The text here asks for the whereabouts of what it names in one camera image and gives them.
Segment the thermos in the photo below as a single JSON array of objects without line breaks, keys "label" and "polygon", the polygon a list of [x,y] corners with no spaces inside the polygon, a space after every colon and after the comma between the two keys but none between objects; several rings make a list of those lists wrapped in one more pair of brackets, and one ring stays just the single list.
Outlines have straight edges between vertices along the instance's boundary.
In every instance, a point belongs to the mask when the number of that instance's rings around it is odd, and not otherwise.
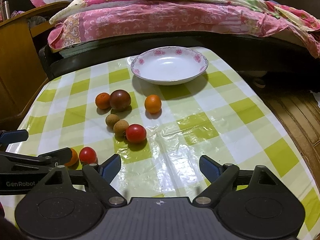
[{"label": "thermos", "polygon": [[4,1],[1,5],[1,16],[2,20],[10,19],[10,10],[9,10],[9,2]]}]

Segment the tablecloth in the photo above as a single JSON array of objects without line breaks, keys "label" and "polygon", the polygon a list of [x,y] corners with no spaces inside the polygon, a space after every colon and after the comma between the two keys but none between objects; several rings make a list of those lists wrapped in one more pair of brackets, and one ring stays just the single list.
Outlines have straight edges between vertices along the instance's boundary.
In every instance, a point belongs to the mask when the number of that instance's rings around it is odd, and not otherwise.
[{"label": "tablecloth", "polygon": [[[39,155],[72,147],[79,153],[90,146],[99,163],[118,153],[122,167],[111,185],[128,197],[189,196],[192,200],[196,187],[204,190],[210,184],[199,170],[203,154],[241,169],[266,165],[306,209],[298,237],[314,238],[320,232],[319,191],[293,141],[228,64],[208,49],[193,49],[207,57],[209,66],[205,74],[181,85],[157,86],[137,78],[130,71],[135,56],[56,78],[42,89],[19,127],[28,130],[29,139],[10,145],[8,151]],[[118,141],[106,127],[110,110],[98,110],[95,98],[117,89],[128,91],[132,98],[131,107],[119,117],[143,125],[146,144]],[[150,94],[162,99],[159,114],[145,111],[144,100]],[[0,197],[12,222],[21,198]]]}]

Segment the orange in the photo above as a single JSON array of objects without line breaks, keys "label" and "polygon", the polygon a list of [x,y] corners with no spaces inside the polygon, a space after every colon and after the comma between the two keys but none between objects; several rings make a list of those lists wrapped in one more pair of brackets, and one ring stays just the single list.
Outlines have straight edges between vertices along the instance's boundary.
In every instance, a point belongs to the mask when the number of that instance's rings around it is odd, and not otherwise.
[{"label": "orange", "polygon": [[98,94],[96,97],[96,106],[101,110],[105,110],[110,107],[110,95],[108,93]]},{"label": "orange", "polygon": [[144,107],[150,114],[156,114],[162,106],[161,99],[157,95],[150,95],[144,101]]},{"label": "orange", "polygon": [[72,157],[71,157],[71,160],[68,163],[65,164],[65,166],[67,166],[67,167],[68,166],[72,166],[73,164],[75,164],[78,161],[77,152],[72,148],[70,148],[70,150],[72,151]]}]

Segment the white bowl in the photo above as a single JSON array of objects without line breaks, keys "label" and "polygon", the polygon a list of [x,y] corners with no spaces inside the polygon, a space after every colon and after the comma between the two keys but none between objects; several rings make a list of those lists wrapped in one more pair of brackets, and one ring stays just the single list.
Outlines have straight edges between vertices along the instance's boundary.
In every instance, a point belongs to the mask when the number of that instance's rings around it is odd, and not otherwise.
[{"label": "white bowl", "polygon": [[131,63],[137,77],[156,85],[178,85],[200,76],[208,60],[200,52],[184,47],[162,47],[148,50]]}]

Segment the bowl rim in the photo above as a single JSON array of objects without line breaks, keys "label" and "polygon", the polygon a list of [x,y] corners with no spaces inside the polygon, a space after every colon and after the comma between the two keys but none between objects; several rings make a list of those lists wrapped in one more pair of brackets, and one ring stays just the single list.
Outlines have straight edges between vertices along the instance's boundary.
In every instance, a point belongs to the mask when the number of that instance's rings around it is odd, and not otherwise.
[{"label": "bowl rim", "polygon": [[[150,52],[150,51],[153,51],[153,50],[155,50],[155,49],[164,49],[164,48],[187,49],[187,50],[191,50],[192,52],[195,52],[195,53],[197,53],[197,54],[201,54],[201,56],[203,56],[204,61],[205,61],[205,68],[204,68],[199,74],[197,74],[197,75],[195,75],[195,76],[188,77],[188,78],[184,78],[184,79],[175,79],[175,80],[154,80],[154,79],[148,79],[148,78],[141,77],[141,76],[139,76],[139,75],[137,75],[136,73],[133,72],[133,70],[132,70],[132,69],[133,69],[133,65],[134,65],[135,62],[137,61],[138,57],[140,57],[141,55],[146,54],[146,53],[148,53],[148,52]],[[135,76],[137,76],[138,78],[141,78],[141,79],[143,79],[143,80],[145,80],[145,81],[149,81],[149,82],[161,82],[161,83],[172,83],[172,82],[178,82],[178,81],[186,81],[186,80],[188,80],[188,79],[190,79],[190,78],[193,78],[193,79],[194,79],[194,78],[200,76],[201,74],[203,74],[203,73],[207,70],[208,65],[209,65],[209,62],[208,62],[208,59],[206,58],[206,56],[203,55],[201,52],[199,52],[199,51],[197,51],[197,50],[190,49],[190,48],[187,48],[187,47],[182,47],[182,46],[164,46],[164,47],[158,47],[158,48],[154,48],[154,49],[149,49],[149,50],[147,50],[147,51],[145,51],[145,52],[142,52],[141,54],[137,55],[137,56],[134,58],[134,60],[131,62],[130,69],[131,69],[131,72],[132,72]]]}]

